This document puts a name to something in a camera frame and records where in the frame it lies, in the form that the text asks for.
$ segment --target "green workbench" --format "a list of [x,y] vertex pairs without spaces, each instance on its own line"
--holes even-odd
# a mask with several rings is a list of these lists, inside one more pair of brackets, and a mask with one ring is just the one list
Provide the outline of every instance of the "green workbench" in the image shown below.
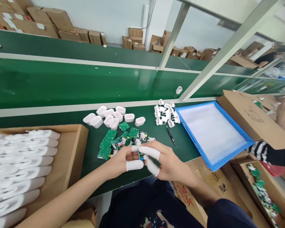
[[[176,104],[177,107],[199,104],[195,103],[181,103]],[[89,129],[89,135],[87,140],[87,146],[85,150],[85,157],[82,167],[81,176],[85,176],[100,165],[105,160],[98,159],[97,154],[99,151],[99,145],[107,133],[108,128],[103,124],[100,128],[95,129],[83,123],[82,119],[89,113],[96,113],[93,111],[76,111],[76,112],[64,112],[64,113],[52,113],[42,115],[30,115],[30,116],[16,116],[16,117],[2,117],[0,118],[0,128],[7,127],[27,127],[27,126],[45,126],[45,125],[61,125],[61,124],[83,124]],[[181,124],[177,124],[171,128],[170,131],[177,144],[177,148],[173,146],[173,143],[167,133],[167,129],[164,125],[157,126],[155,123],[154,106],[139,106],[139,107],[128,107],[126,108],[127,113],[134,113],[135,118],[145,117],[146,122],[144,125],[136,127],[134,122],[129,123],[130,127],[135,127],[141,131],[146,131],[150,137],[156,138],[157,141],[173,148],[175,154],[183,162],[190,161],[200,156],[197,149],[195,148],[190,137],[186,133],[185,129]],[[120,136],[122,131],[118,129],[117,136]],[[150,172],[146,167],[141,170],[135,170],[126,172],[118,178],[112,179],[105,182],[100,186],[92,197],[101,195],[108,191],[117,189],[135,181],[141,180],[150,176]]]

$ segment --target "green circuit board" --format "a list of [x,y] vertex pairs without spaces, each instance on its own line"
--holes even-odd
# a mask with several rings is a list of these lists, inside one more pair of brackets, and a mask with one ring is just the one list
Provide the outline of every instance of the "green circuit board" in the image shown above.
[[139,130],[136,128],[131,128],[130,133],[129,133],[129,137],[136,139],[138,136]]
[[119,124],[118,127],[119,127],[122,131],[125,131],[125,130],[127,130],[127,129],[130,128],[130,126],[128,125],[127,122],[122,122],[121,124]]
[[115,139],[117,135],[117,131],[116,130],[111,130],[109,129],[107,134],[105,135],[104,139],[102,140],[101,144],[100,144],[100,150],[99,153],[97,155],[98,158],[100,159],[105,159],[108,160],[110,153],[111,153],[111,143],[112,141]]

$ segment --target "blue tray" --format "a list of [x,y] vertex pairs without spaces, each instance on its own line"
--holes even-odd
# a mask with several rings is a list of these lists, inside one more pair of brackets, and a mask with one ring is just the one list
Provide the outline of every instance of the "blue tray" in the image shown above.
[[[214,104],[214,106],[218,109],[218,111],[228,120],[228,122],[239,132],[239,134],[245,139],[247,142],[245,145],[239,147],[236,149],[234,152],[231,152],[229,155],[226,157],[220,159],[219,161],[215,162],[214,164],[210,163],[207,155],[204,153],[203,149],[199,145],[197,139],[193,135],[192,131],[189,129],[188,125],[184,121],[183,117],[181,116],[180,112],[181,110],[185,109],[191,109],[195,108],[198,106],[203,106],[203,105],[209,105],[209,104]],[[211,101],[211,102],[206,102],[202,104],[196,104],[196,105],[191,105],[191,106],[185,106],[185,107],[180,107],[180,108],[175,108],[176,112],[178,113],[180,117],[180,121],[183,124],[186,132],[190,136],[191,140],[193,141],[194,145],[196,146],[197,150],[199,151],[200,155],[203,157],[205,163],[207,164],[208,168],[210,168],[212,171],[217,171],[220,169],[224,164],[226,164],[228,161],[230,161],[233,157],[238,155],[240,152],[245,150],[246,148],[250,147],[251,145],[254,144],[254,141],[246,134],[246,132],[228,115],[228,113],[216,102],[216,101]]]

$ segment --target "metal frame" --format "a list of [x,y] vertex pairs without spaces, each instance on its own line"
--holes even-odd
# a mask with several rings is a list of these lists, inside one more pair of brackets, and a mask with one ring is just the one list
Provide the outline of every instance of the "metal frame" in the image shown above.
[[281,0],[262,0],[223,48],[180,96],[187,101],[257,30],[282,7]]
[[190,8],[190,4],[189,3],[182,3],[181,4],[181,7],[180,7],[180,10],[178,12],[178,15],[177,15],[177,18],[176,18],[176,21],[174,23],[174,26],[173,26],[173,29],[172,29],[172,32],[171,32],[171,36],[170,36],[170,39],[168,41],[168,44],[167,44],[167,47],[166,47],[166,50],[164,52],[164,55],[161,59],[161,64],[159,65],[159,70],[163,70],[168,62],[168,59],[169,59],[169,56],[170,56],[170,53],[172,51],[172,48],[175,44],[175,41],[176,41],[176,38],[181,30],[181,26],[183,25],[184,23],[184,20],[187,16],[187,13],[188,13],[188,10]]

